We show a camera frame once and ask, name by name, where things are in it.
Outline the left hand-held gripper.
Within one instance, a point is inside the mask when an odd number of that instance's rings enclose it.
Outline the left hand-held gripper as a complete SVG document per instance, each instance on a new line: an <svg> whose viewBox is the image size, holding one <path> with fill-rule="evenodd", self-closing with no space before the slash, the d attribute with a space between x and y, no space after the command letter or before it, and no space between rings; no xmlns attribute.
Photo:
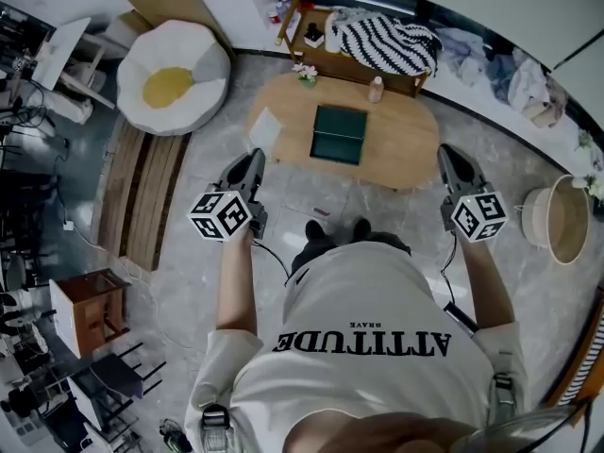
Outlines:
<svg viewBox="0 0 604 453"><path fill-rule="evenodd" d="M268 213L256 193L265 163L260 148L242 154L196 198L187 217L204 240L228 242L246 226L256 239L263 237Z"/></svg>

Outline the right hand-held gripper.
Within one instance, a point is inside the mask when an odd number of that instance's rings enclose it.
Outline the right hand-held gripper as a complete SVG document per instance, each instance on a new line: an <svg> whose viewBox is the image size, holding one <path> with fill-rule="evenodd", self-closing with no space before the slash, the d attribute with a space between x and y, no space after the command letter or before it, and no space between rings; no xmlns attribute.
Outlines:
<svg viewBox="0 0 604 453"><path fill-rule="evenodd" d="M437 160L447 197L440 206L446 231L458 232L470 243L495 237L508 222L501 192L478 163L460 148L441 144Z"/></svg>

